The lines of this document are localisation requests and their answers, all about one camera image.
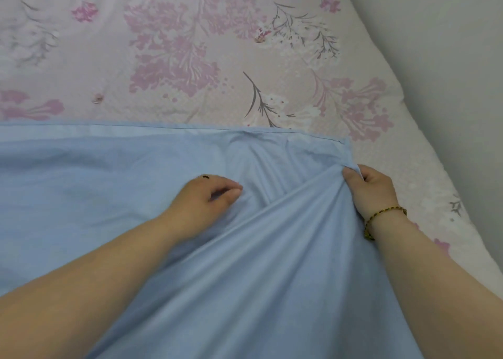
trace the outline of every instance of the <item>white wall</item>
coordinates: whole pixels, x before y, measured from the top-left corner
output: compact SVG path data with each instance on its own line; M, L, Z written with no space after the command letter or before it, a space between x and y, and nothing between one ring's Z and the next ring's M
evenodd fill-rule
M503 0L352 0L503 268Z

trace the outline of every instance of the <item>forearm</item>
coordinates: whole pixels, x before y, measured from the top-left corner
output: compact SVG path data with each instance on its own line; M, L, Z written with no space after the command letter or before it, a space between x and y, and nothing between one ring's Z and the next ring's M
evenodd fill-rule
M373 221L389 280L426 359L503 357L503 301L401 211Z
M176 243L160 219L0 298L2 357L83 357Z

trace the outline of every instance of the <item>bed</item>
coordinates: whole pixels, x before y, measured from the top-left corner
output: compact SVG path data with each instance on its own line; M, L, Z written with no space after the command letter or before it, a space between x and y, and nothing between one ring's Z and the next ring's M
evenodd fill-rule
M0 6L5 122L185 123L347 136L356 162L393 178L418 228L503 297L498 266L350 0Z

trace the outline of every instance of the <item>wrist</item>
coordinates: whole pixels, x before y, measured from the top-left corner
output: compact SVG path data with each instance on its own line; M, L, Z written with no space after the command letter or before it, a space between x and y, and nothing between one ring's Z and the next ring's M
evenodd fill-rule
M399 230L400 226L412 223L402 210L390 210L376 216L369 225L370 234L379 240L383 235Z
M179 233L173 229L169 220L163 215L157 216L147 223L149 224L149 231L154 239L166 249L169 250L182 241L179 237Z

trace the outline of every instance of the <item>finger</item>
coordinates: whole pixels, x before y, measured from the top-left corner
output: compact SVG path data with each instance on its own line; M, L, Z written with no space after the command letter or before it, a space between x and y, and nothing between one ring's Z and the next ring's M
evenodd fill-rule
M378 178L380 175L383 175L381 172L376 169L366 166L364 164L359 164L358 167L362 173L363 178L366 182L371 182L372 180Z
M205 174L204 176L207 176L208 178L203 178L203 176L200 176L198 178L198 182L201 185L204 185L205 190L209 191L210 195L217 191L243 189L243 186L234 180L218 175Z
M349 167L343 168L343 177L352 193L354 193L362 184L365 184L365 181L362 179L360 174Z
M222 215L241 196L242 190L234 188L224 192L217 199L209 203L216 217Z

